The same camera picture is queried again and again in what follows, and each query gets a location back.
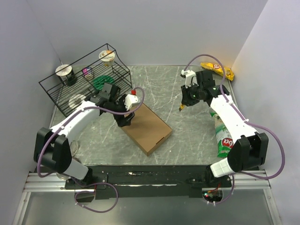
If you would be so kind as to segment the brown cardboard express box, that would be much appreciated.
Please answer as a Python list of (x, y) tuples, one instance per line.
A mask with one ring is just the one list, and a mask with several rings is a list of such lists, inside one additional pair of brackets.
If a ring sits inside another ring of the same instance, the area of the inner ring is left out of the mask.
[(146, 104), (135, 111), (131, 125), (121, 129), (146, 156), (150, 156), (173, 132)]

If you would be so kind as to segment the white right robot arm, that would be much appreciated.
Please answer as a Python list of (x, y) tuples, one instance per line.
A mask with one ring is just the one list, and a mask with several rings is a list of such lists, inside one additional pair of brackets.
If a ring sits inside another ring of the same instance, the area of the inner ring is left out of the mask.
[(205, 182), (215, 187), (221, 177), (231, 173), (239, 173), (263, 165), (268, 147), (268, 136), (246, 124), (241, 113), (236, 109), (233, 99), (224, 85), (217, 85), (212, 71), (182, 70), (185, 84), (181, 86), (182, 106), (193, 106), (200, 101), (217, 113), (232, 137), (232, 149), (225, 159), (211, 164), (205, 174)]

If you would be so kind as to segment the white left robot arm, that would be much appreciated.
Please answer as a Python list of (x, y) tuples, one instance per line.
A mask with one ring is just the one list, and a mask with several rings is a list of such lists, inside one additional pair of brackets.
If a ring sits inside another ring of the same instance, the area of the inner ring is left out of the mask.
[(102, 90), (83, 99), (81, 104), (61, 123), (52, 128), (41, 128), (37, 132), (34, 161), (37, 173), (43, 178), (41, 167), (76, 179), (81, 188), (92, 185), (92, 169), (74, 159), (70, 144), (93, 119), (103, 113), (111, 113), (119, 127), (129, 126), (134, 117), (133, 106), (138, 106), (135, 90), (120, 94), (120, 87), (105, 83)]

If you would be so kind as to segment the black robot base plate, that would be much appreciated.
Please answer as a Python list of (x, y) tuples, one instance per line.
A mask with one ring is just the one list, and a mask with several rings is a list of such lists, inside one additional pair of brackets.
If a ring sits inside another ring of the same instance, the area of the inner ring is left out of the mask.
[(93, 165), (91, 187), (67, 180), (66, 190), (95, 190), (96, 199), (188, 196), (201, 198), (204, 188), (231, 188), (229, 176), (213, 178), (206, 165)]

